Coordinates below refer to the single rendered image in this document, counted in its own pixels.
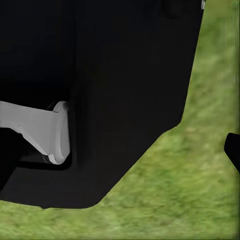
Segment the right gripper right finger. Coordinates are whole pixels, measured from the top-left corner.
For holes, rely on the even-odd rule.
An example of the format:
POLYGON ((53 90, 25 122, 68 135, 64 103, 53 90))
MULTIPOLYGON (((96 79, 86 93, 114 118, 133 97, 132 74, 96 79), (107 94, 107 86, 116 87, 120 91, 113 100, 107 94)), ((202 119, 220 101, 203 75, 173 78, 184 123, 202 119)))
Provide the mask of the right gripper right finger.
POLYGON ((240 173, 240 135, 228 133, 224 151, 240 173))

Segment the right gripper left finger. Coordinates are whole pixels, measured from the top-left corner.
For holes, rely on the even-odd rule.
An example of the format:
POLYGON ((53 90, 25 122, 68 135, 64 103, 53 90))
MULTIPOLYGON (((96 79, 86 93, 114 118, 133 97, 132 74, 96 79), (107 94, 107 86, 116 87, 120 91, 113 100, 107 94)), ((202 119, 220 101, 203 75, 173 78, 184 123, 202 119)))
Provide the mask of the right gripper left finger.
POLYGON ((0 193, 26 152, 21 133, 0 138, 0 193))

